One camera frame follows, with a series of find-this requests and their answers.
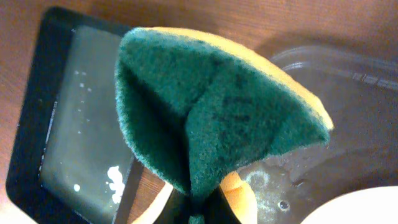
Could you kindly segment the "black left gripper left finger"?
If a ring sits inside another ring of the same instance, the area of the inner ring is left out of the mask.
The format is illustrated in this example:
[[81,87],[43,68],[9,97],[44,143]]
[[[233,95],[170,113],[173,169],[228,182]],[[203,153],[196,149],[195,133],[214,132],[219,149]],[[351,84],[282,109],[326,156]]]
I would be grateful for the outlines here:
[[190,197],[173,189],[154,224],[189,224],[190,213]]

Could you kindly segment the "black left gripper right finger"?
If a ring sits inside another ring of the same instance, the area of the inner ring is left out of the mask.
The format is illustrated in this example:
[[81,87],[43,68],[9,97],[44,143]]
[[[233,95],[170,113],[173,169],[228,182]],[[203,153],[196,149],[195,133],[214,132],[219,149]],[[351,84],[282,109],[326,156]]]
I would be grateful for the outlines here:
[[241,224],[233,213],[221,187],[216,188],[203,204],[206,224]]

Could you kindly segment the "green and yellow sponge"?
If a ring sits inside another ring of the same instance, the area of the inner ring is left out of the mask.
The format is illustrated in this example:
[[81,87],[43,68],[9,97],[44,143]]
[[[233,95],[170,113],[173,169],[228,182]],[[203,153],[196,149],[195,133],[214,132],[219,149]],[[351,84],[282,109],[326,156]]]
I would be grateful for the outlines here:
[[156,221],[175,189],[190,197],[189,223],[205,223],[203,204],[221,187],[238,220],[256,223],[256,196],[238,169],[330,140],[334,125],[321,100],[229,39],[136,27],[118,53],[120,129],[135,157],[165,182],[144,218]]

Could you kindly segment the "white plate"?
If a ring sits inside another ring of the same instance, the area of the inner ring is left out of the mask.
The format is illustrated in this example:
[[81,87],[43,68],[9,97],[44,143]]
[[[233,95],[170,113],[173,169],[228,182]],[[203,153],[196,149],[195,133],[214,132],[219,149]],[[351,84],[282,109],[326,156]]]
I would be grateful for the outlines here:
[[375,187],[324,203],[302,224],[397,224],[397,187]]

